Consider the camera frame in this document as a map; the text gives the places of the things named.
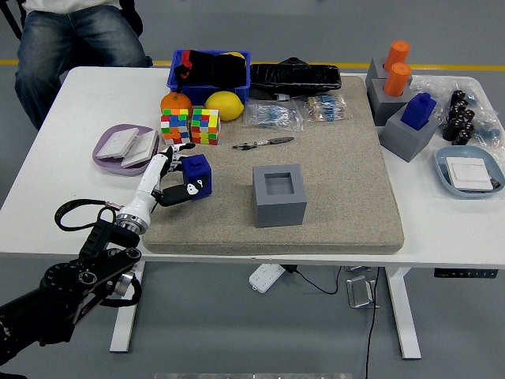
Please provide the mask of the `white and black robot left hand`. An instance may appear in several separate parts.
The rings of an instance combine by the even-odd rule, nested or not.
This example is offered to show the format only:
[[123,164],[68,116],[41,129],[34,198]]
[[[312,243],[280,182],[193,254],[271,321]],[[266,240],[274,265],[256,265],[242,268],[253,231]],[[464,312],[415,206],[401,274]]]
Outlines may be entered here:
[[137,229],[142,235],[151,224],[151,213],[156,204],[163,207],[177,205],[192,200],[206,186],[209,177],[203,175],[188,184],[159,189],[163,176],[173,169],[173,162],[181,162],[179,152],[194,148],[194,143],[175,144],[159,152],[151,158],[133,199],[118,213],[116,224]]

